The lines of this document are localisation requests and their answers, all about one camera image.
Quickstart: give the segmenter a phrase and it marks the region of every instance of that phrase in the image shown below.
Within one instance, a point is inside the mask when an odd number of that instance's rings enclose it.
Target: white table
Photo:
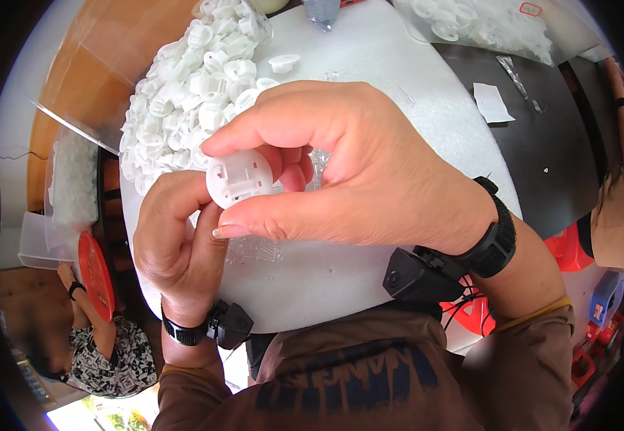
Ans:
[[[369,82],[396,102],[447,162],[469,177],[489,175],[501,200],[521,217],[506,163],[471,96],[429,43],[408,35],[388,3],[367,0],[342,8],[331,33],[309,22],[301,6],[272,18],[271,24],[273,40],[253,59],[258,77],[289,82],[323,79],[324,73],[337,71],[339,81]],[[267,60],[282,54],[299,54],[301,60],[292,72],[274,75]],[[132,248],[142,197],[122,176],[121,194]],[[390,300],[382,280],[394,247],[294,241],[280,246],[281,262],[226,263],[218,296],[247,311],[255,321],[253,332],[302,328]],[[160,315],[159,295],[141,277],[140,283],[152,311]],[[448,334],[452,351],[480,338],[455,321]]]

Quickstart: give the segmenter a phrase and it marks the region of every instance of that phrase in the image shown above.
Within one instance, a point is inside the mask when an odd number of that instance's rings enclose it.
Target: red plastic stool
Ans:
[[[595,260],[585,254],[577,235],[577,223],[564,230],[560,237],[551,237],[545,242],[551,254],[556,258],[563,272],[582,271]]]
[[[473,293],[477,293],[478,290],[476,288],[472,288]],[[453,308],[450,311],[445,311],[447,315],[453,314],[455,312],[455,316],[453,317],[458,323],[460,323],[463,328],[472,332],[473,334],[489,335],[490,332],[494,330],[496,326],[496,322],[492,319],[491,315],[489,315],[489,300],[488,298],[477,298],[472,303],[465,303],[460,309]],[[451,308],[453,306],[450,302],[441,302],[440,306],[444,310]]]
[[[99,243],[89,234],[83,232],[77,243],[79,270],[82,282],[87,289],[89,301],[101,318],[107,322],[113,319],[115,311],[115,290],[110,281],[106,261],[103,259]]]

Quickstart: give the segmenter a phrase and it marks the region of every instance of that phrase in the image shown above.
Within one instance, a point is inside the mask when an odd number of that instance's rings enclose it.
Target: finger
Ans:
[[[187,170],[163,174],[139,209],[134,236],[135,263],[147,277],[180,275],[189,262],[185,220],[211,201],[204,173]]]
[[[280,148],[279,151],[281,152],[283,166],[298,163],[302,156],[301,148]]]
[[[283,169],[283,173],[281,174],[281,185],[283,186],[283,190],[286,192],[304,192],[305,185],[305,177],[302,174],[302,169],[300,169],[300,165],[297,163],[288,165]]]
[[[228,240],[216,239],[212,232],[218,226],[221,207],[210,202],[199,213],[190,257],[190,282],[203,289],[205,295],[215,293],[223,276],[223,263],[228,252]]]
[[[263,103],[274,97],[278,97],[282,94],[287,94],[291,92],[300,92],[300,91],[329,91],[330,89],[333,91],[333,86],[343,85],[343,83],[332,83],[332,82],[324,82],[324,81],[292,81],[283,83],[281,85],[276,85],[275,87],[269,88],[266,91],[263,91],[256,99],[258,103]]]
[[[314,175],[314,165],[312,164],[312,160],[309,155],[303,154],[300,157],[300,170],[302,171],[302,176],[305,178],[305,184],[309,184],[312,181],[312,176]]]
[[[254,196],[225,210],[214,236],[237,237],[249,232],[273,241],[357,241],[352,232],[366,232],[368,228],[362,224],[367,217],[355,214],[358,209],[350,197],[339,187]]]
[[[346,98],[314,92],[281,94],[236,116],[202,144],[211,157],[256,148],[264,143],[279,148],[307,144],[333,151],[346,133]]]
[[[256,150],[260,153],[269,164],[271,168],[271,175],[273,176],[273,182],[276,182],[281,176],[283,170],[283,158],[281,155],[281,148],[272,147],[271,145],[262,145],[257,147]]]

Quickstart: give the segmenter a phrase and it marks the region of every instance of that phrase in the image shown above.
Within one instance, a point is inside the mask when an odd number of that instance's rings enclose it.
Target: blue box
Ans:
[[[607,271],[597,283],[590,298],[588,317],[604,330],[621,305],[624,290],[624,271]]]

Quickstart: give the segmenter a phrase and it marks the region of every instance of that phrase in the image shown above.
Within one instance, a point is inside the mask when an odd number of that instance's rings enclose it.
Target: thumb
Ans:
[[[204,205],[197,219],[189,268],[199,277],[200,283],[221,283],[228,240],[215,238],[212,232],[218,226],[222,211],[215,202],[209,202]]]
[[[234,238],[256,235],[273,241],[356,240],[349,226],[357,220],[351,196],[340,188],[307,193],[253,196],[225,210],[214,236]]]

